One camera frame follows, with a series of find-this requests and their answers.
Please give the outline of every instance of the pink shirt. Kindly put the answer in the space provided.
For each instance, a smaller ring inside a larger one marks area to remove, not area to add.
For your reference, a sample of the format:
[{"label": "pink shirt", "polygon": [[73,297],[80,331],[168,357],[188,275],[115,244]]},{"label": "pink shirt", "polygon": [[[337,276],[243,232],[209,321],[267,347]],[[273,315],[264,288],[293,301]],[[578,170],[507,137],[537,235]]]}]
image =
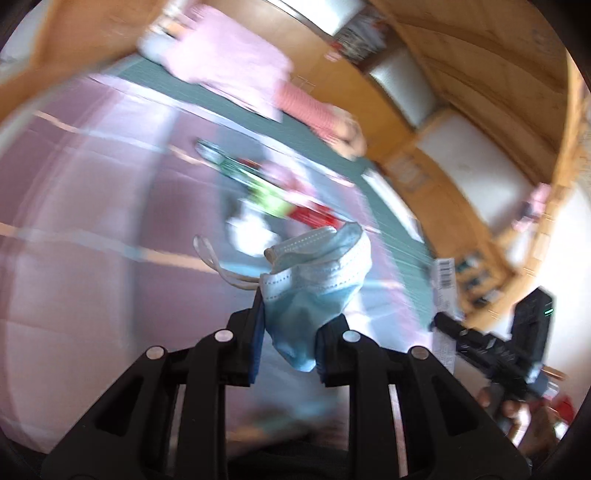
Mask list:
[{"label": "pink shirt", "polygon": [[199,83],[238,105],[281,120],[274,98],[293,68],[279,49],[213,7],[165,53],[164,67],[176,78]]}]

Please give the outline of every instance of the surgical mask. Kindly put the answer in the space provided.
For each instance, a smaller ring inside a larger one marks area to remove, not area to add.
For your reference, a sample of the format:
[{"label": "surgical mask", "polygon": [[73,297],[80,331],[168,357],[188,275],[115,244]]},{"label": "surgical mask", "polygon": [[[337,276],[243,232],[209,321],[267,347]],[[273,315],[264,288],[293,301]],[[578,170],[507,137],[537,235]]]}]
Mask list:
[{"label": "surgical mask", "polygon": [[[201,243],[209,258],[202,255]],[[207,239],[195,237],[201,259],[229,284],[261,289],[265,328],[275,349],[297,370],[316,366],[316,332],[343,312],[371,269],[371,245],[358,223],[322,227],[265,250],[271,272],[259,278],[222,268]]]}]

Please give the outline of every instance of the barcode label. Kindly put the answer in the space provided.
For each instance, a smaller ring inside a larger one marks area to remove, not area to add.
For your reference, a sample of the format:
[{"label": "barcode label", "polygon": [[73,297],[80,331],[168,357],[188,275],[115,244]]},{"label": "barcode label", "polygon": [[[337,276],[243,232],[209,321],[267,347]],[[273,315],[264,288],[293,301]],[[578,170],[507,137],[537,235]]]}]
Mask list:
[{"label": "barcode label", "polygon": [[439,262],[439,286],[440,288],[451,288],[453,286],[453,259]]},{"label": "barcode label", "polygon": [[[454,319],[460,318],[457,308],[456,265],[453,258],[438,258],[433,265],[435,308]],[[456,341],[435,329],[433,332],[433,355],[453,373],[456,360]]]}]

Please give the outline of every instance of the mask ear loop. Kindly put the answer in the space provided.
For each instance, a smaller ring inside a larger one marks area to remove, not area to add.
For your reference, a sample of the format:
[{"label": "mask ear loop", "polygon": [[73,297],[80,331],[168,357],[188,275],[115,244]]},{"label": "mask ear loop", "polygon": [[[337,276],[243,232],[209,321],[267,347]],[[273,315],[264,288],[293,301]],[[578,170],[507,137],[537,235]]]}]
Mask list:
[{"label": "mask ear loop", "polygon": [[[207,257],[202,255],[201,244],[203,244],[205,250],[207,251]],[[202,237],[201,235],[195,235],[193,238],[193,248],[203,263],[205,263],[212,270],[215,270],[217,273],[219,273],[220,277],[232,287],[236,287],[241,290],[256,290],[258,288],[258,277],[249,277],[247,275],[241,275],[240,273],[232,272],[222,268],[219,260],[217,259],[217,255],[207,238]]]}]

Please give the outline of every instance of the red item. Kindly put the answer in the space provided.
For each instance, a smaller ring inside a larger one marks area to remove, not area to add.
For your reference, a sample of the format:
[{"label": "red item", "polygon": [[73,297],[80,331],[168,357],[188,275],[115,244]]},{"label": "red item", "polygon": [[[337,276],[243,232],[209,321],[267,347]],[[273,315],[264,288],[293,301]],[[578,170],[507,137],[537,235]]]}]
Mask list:
[{"label": "red item", "polygon": [[296,206],[295,209],[288,215],[288,217],[305,223],[312,228],[320,228],[321,226],[333,226],[339,229],[344,222],[339,220],[332,214],[332,210],[325,205],[314,204],[314,208]]},{"label": "red item", "polygon": [[560,396],[557,401],[553,401],[550,406],[558,412],[560,418],[568,425],[574,420],[574,407],[568,395]]}]

